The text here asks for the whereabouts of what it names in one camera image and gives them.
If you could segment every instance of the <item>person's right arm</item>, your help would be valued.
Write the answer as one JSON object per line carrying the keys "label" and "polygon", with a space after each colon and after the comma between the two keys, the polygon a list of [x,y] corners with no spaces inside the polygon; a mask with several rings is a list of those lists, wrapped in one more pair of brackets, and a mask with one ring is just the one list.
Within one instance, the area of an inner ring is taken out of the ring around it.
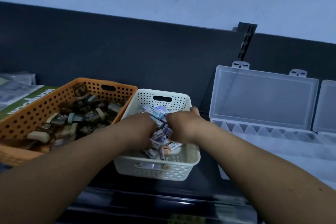
{"label": "person's right arm", "polygon": [[336,191],[298,166],[191,112],[167,115],[172,140],[208,152],[267,224],[336,223]]}

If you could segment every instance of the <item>forearm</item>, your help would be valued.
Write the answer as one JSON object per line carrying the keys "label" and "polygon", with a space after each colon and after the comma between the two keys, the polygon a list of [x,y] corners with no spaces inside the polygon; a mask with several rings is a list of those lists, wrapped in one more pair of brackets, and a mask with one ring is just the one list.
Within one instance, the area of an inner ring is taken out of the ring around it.
{"label": "forearm", "polygon": [[223,168],[267,223],[330,223],[336,192],[293,165],[208,123],[198,144]]}
{"label": "forearm", "polygon": [[54,223],[124,150],[117,125],[112,126],[2,173],[0,222]]}

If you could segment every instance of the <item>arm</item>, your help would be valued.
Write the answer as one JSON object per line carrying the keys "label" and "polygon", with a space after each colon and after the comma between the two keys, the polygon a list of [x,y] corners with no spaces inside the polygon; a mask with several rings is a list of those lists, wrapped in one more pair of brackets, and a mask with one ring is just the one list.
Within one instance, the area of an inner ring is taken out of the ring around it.
{"label": "arm", "polygon": [[124,151],[150,145],[147,113],[48,152],[0,174],[0,223],[54,223],[90,180]]}
{"label": "arm", "polygon": [[336,223],[336,191],[306,171],[203,120],[196,108],[167,121],[174,140],[207,151],[266,223]]}

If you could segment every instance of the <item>person's left hand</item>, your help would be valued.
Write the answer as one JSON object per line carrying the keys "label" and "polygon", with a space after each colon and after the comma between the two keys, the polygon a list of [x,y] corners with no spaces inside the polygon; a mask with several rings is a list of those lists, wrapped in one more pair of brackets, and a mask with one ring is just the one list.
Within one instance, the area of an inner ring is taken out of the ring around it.
{"label": "person's left hand", "polygon": [[118,131],[119,140],[125,142],[126,151],[149,149],[152,145],[149,138],[157,130],[155,121],[146,112],[128,116],[112,126]]}

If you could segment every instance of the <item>person's left arm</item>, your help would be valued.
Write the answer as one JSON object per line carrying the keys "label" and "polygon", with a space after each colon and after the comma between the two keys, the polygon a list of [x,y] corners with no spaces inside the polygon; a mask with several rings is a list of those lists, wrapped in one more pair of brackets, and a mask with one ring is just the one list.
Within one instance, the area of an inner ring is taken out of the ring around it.
{"label": "person's left arm", "polygon": [[54,223],[123,152],[150,146],[156,124],[135,114],[0,174],[0,223]]}

